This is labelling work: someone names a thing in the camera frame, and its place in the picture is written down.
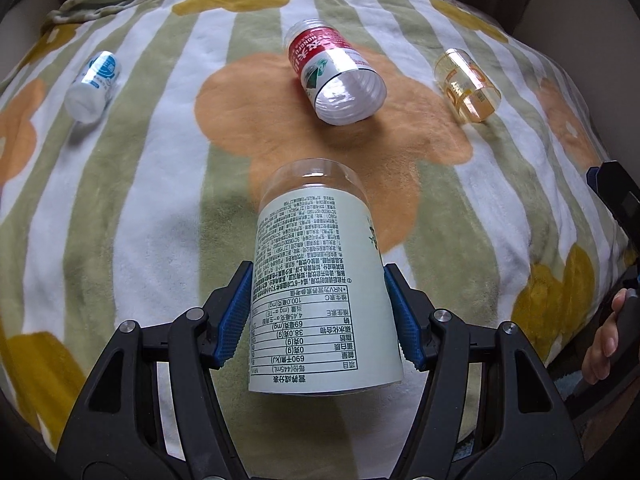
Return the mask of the person's right hand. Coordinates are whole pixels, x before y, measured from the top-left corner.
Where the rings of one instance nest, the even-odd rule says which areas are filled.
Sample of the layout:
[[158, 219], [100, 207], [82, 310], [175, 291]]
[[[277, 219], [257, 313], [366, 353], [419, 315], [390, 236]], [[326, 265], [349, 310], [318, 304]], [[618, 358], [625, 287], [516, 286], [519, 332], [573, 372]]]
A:
[[608, 377], [611, 370], [611, 358], [618, 347], [617, 317], [626, 300], [626, 288], [617, 292], [612, 300], [612, 313], [594, 335], [582, 361], [582, 378], [589, 385]]

